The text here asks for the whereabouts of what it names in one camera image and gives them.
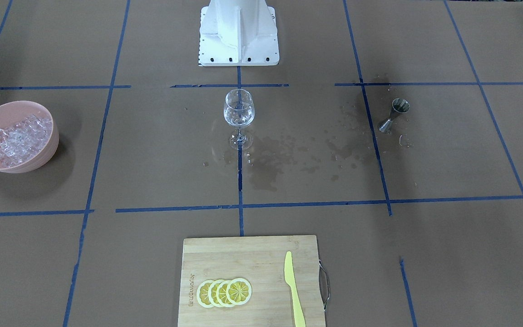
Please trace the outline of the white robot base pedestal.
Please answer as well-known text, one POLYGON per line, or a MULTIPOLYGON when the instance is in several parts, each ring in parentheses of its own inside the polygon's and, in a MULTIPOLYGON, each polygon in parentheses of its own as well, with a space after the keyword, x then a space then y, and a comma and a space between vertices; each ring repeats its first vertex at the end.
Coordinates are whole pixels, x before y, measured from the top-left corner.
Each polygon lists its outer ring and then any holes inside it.
POLYGON ((201 8, 198 65, 275 66, 276 11, 265 0, 212 0, 201 8))

